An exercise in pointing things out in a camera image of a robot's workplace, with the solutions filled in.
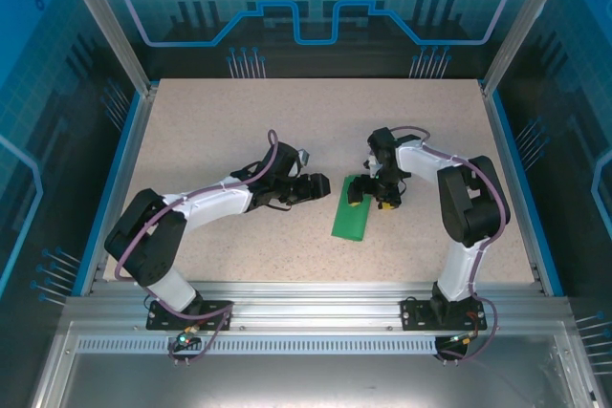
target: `aluminum frame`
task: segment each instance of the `aluminum frame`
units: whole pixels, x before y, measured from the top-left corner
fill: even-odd
[[[113,183],[108,205],[102,217],[100,224],[98,237],[94,243],[94,252],[92,257],[92,263],[87,267],[85,274],[85,281],[83,286],[78,292],[79,295],[89,294],[92,285],[95,283],[95,276],[97,273],[102,275],[104,273],[104,263],[106,260],[106,252],[104,251],[104,238],[109,233],[123,209],[123,202],[127,195],[132,173],[136,166],[136,160],[138,158],[139,150],[141,148],[142,139],[144,138],[144,131],[146,130],[146,124],[151,115],[153,108],[153,102],[155,101],[155,95],[157,94],[158,85],[152,85],[151,89],[146,97],[142,97],[138,107],[136,108],[136,114],[134,115],[134,122],[128,134],[127,142],[125,144],[125,150],[121,157],[119,170],[117,177]]]
[[[127,73],[134,88],[142,97],[146,97],[151,86],[151,82],[141,62],[136,57],[117,17],[113,13],[107,0],[83,0],[89,12],[94,16],[100,30],[106,37],[108,44],[113,49],[115,56]]]
[[[495,145],[497,146],[501,166],[504,170],[506,184],[508,185],[510,197],[514,205],[514,216],[516,217],[521,236],[523,237],[527,257],[529,258],[532,269],[534,270],[534,278],[537,280],[537,282],[541,283],[541,286],[547,295],[553,295],[553,287],[544,264],[544,258],[542,256],[540,245],[537,241],[534,223],[532,222],[525,196],[523,193],[521,193],[520,181],[518,179],[518,174],[516,173],[516,167],[512,159],[512,154],[510,153],[510,145],[508,144],[508,140],[504,135],[501,118],[497,112],[497,107],[493,102],[492,93],[487,95],[483,91],[483,100],[485,103],[485,110],[489,116],[493,139],[495,141]]]
[[[176,334],[144,329],[146,311],[140,288],[132,283],[101,284],[105,285],[88,297],[68,299],[33,407],[60,406],[80,337],[95,334],[109,338],[150,338]],[[429,283],[197,283],[195,287],[205,298],[235,301],[230,330],[224,333],[226,337],[264,336],[286,340],[292,336],[296,339],[369,336],[391,342],[399,337],[443,334],[402,331],[398,302],[408,295],[428,298]],[[584,382],[588,375],[584,375],[579,360],[583,348],[568,299],[547,297],[537,285],[526,289],[517,285],[483,284],[479,292],[493,300],[499,310],[500,335],[555,338],[571,398],[578,407],[589,406],[589,391],[585,388],[590,386]]]
[[[518,53],[518,49],[525,40],[525,37],[527,37],[529,30],[542,12],[546,1],[525,0],[485,75],[484,93],[486,96],[492,95],[493,91],[497,88],[502,76],[510,67],[516,53]]]

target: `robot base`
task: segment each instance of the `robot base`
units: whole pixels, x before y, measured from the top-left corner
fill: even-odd
[[[219,311],[225,306],[229,306],[231,304],[231,301],[202,301],[198,305],[199,310],[197,312],[190,313],[193,315],[207,314],[209,312]],[[184,320],[166,311],[157,301],[153,301],[149,307],[149,315],[146,319],[146,329],[181,331],[197,323],[201,332],[214,332],[217,330],[222,317],[223,314],[219,314],[201,323],[197,320]],[[221,331],[227,331],[230,329],[230,321],[231,317],[226,320],[226,323],[221,328]]]
[[[400,302],[402,328],[405,332],[468,332],[476,328],[477,317],[479,331],[487,329],[487,318],[482,303],[472,297],[461,301],[449,302],[439,291],[437,283],[429,300],[417,300],[408,297]]]

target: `vertical post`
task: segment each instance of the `vertical post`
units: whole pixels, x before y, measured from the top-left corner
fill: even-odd
[[[497,88],[547,0],[525,0],[484,79],[485,96]]]
[[[113,49],[132,84],[143,97],[149,92],[149,82],[140,61],[123,33],[119,21],[106,0],[83,0],[94,16],[108,44]]]

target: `ventilation slot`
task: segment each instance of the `ventilation slot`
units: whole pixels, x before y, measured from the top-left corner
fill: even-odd
[[[81,336],[80,354],[166,354],[166,336]],[[203,343],[182,354],[197,354]],[[219,336],[211,354],[436,354],[435,338],[425,336]]]

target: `metal bracket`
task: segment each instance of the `metal bracket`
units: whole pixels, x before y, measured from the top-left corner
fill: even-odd
[[[430,300],[417,300],[409,297],[400,302],[402,329],[405,332],[469,332],[474,330],[474,322],[467,314],[473,312],[478,317],[478,330],[486,330],[487,317],[482,303],[473,298],[467,298],[464,302],[466,303],[458,311],[451,311],[447,314],[444,323],[440,324]]]
[[[204,301],[202,302],[198,315],[219,311],[231,304],[232,303],[230,301]],[[157,301],[153,301],[151,303],[151,306],[149,307],[149,315],[146,319],[146,329],[180,331],[184,330],[190,325],[195,325],[196,323],[198,323],[201,332],[214,332],[215,330],[217,330],[217,327],[219,326],[222,317],[223,314],[215,315],[214,317],[211,317],[209,320],[202,323],[198,323],[198,321],[196,320],[184,320],[166,311],[165,308]],[[230,329],[230,321],[231,317],[228,317],[224,326],[221,327],[222,331]]]

